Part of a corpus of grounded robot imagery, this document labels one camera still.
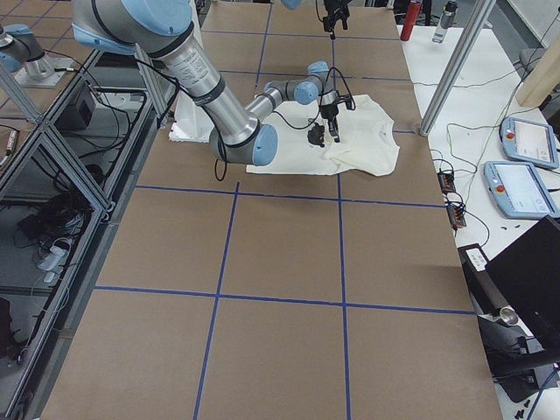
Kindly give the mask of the aluminium frame post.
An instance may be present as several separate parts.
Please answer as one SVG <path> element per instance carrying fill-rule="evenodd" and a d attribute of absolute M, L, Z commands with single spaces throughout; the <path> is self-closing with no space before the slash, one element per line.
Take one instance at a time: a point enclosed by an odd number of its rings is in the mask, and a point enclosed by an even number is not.
<path fill-rule="evenodd" d="M 465 28 L 461 32 L 458 43 L 451 54 L 434 95 L 430 100 L 430 104 L 423 116 L 419 127 L 419 134 L 421 136 L 427 137 L 430 134 L 495 4 L 496 0 L 479 0 L 475 3 L 472 15 L 469 17 Z"/>

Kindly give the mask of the upper red circuit board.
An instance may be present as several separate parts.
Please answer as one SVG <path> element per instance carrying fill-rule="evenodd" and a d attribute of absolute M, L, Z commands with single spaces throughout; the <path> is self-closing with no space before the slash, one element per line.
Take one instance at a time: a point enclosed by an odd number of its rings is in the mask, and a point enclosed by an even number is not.
<path fill-rule="evenodd" d="M 455 193 L 457 191 L 454 179 L 455 176 L 452 171 L 439 171 L 437 173 L 437 180 L 442 193 Z"/>

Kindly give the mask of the aluminium frame cabinet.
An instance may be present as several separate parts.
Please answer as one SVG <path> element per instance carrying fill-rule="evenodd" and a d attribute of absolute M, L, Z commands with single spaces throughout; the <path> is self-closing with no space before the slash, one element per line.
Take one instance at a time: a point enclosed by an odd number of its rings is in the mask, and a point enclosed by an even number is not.
<path fill-rule="evenodd" d="M 142 50 L 61 48 L 50 80 L 1 74 L 4 419 L 42 408 L 173 90 Z"/>

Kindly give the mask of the white pedestal column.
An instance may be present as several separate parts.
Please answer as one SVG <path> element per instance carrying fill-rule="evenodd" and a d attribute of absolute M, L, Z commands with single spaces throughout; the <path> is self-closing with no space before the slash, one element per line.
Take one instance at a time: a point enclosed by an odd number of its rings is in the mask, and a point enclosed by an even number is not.
<path fill-rule="evenodd" d="M 213 128 L 214 124 L 207 113 L 196 106 L 186 93 L 179 91 L 174 110 L 174 123 L 169 133 L 170 140 L 176 143 L 207 144 Z"/>

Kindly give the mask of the far blue teach pendant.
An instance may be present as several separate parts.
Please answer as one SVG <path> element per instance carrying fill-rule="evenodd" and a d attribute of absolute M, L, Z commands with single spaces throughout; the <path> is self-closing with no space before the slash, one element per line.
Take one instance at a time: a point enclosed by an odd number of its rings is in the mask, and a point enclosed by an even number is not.
<path fill-rule="evenodd" d="M 548 124 L 506 117 L 500 124 L 500 141 L 508 158 L 543 169 L 559 168 L 556 137 Z"/>

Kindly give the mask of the cream long-sleeve cat shirt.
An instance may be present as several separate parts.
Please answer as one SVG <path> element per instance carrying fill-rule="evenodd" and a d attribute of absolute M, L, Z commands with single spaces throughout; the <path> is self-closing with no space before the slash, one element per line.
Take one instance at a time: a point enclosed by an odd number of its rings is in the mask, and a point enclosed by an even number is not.
<path fill-rule="evenodd" d="M 282 103 L 264 120 L 276 129 L 276 156 L 265 166 L 247 165 L 246 172 L 334 175 L 357 169 L 375 176 L 389 175 L 396 168 L 399 154 L 392 133 L 394 121 L 369 95 L 359 94 L 354 100 L 355 110 L 339 105 L 340 142 L 335 143 L 326 131 L 323 147 L 310 144 L 308 130 L 300 129 L 316 116 L 317 103 Z"/>

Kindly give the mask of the clear grey-capped bottle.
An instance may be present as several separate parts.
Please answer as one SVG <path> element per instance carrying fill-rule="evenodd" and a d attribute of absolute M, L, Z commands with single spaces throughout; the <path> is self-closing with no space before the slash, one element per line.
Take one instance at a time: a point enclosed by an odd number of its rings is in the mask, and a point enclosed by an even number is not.
<path fill-rule="evenodd" d="M 449 0 L 443 8 L 432 41 L 437 44 L 444 42 L 447 31 L 452 27 L 459 4 L 457 1 Z"/>

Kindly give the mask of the white power strip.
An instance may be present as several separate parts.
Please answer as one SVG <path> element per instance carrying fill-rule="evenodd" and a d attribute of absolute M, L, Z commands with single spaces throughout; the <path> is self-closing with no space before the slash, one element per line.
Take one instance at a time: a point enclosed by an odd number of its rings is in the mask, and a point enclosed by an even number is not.
<path fill-rule="evenodd" d="M 54 240 L 46 256 L 39 260 L 37 268 L 45 272 L 43 278 L 44 283 L 50 284 L 53 281 L 55 277 L 54 269 L 69 253 L 72 243 L 73 241 L 66 237 L 60 237 Z"/>

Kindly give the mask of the blue teach pendant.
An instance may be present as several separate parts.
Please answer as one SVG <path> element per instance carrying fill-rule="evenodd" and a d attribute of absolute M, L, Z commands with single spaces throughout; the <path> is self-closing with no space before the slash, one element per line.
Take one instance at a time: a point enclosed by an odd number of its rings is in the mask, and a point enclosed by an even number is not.
<path fill-rule="evenodd" d="M 486 189 L 508 219 L 540 220 L 559 217 L 559 208 L 531 163 L 487 161 Z"/>
<path fill-rule="evenodd" d="M 506 117 L 500 124 L 500 141 L 508 158 L 543 169 L 559 168 L 556 137 L 548 124 Z"/>

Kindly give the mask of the black box under table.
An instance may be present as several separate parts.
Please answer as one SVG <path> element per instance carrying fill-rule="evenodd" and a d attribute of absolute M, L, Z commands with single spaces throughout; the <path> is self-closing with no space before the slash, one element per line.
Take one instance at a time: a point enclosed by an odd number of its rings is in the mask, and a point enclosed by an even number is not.
<path fill-rule="evenodd" d="M 91 122 L 95 111 L 95 101 L 90 89 L 84 85 L 68 106 L 69 127 L 71 130 L 84 130 Z"/>

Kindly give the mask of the red circuit board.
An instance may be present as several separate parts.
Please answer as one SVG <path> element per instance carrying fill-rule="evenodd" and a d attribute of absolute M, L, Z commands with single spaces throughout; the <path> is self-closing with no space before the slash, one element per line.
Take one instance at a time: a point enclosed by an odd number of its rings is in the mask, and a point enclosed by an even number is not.
<path fill-rule="evenodd" d="M 451 228 L 453 230 L 457 231 L 458 229 L 466 227 L 466 220 L 464 217 L 464 212 L 462 210 L 458 209 L 453 204 L 447 204 L 446 211 Z"/>
<path fill-rule="evenodd" d="M 442 193 L 455 193 L 457 191 L 454 179 L 455 176 L 452 171 L 439 171 L 437 173 L 437 180 Z"/>

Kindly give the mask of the wooden beam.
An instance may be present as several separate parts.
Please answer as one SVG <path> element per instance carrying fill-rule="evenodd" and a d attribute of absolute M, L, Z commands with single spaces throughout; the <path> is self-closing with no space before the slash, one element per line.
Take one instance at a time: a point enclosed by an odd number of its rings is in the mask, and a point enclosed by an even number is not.
<path fill-rule="evenodd" d="M 523 107 L 540 105 L 559 83 L 559 2 L 511 1 L 520 18 L 546 48 L 516 94 Z"/>

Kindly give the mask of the red water bottle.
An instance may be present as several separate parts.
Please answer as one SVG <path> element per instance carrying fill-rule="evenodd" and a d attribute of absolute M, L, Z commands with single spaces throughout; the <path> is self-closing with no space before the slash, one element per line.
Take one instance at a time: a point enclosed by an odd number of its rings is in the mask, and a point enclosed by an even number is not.
<path fill-rule="evenodd" d="M 410 0 L 405 15 L 405 20 L 400 34 L 401 41 L 408 41 L 416 25 L 418 14 L 421 10 L 422 0 Z"/>

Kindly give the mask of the near blue teach pendant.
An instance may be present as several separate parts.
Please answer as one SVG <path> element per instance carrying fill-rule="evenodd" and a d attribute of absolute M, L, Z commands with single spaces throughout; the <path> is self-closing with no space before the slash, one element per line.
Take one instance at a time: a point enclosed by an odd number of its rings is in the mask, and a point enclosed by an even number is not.
<path fill-rule="evenodd" d="M 486 189 L 508 219 L 540 220 L 559 217 L 559 208 L 531 163 L 487 161 Z"/>

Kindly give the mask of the lower red circuit board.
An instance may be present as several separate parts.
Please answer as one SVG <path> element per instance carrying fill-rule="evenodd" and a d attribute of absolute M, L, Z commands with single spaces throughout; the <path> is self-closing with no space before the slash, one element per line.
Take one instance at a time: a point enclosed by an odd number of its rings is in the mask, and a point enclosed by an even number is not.
<path fill-rule="evenodd" d="M 451 228 L 453 230 L 457 231 L 458 229 L 466 227 L 466 220 L 464 217 L 464 212 L 462 210 L 458 209 L 453 204 L 447 204 L 446 211 Z"/>

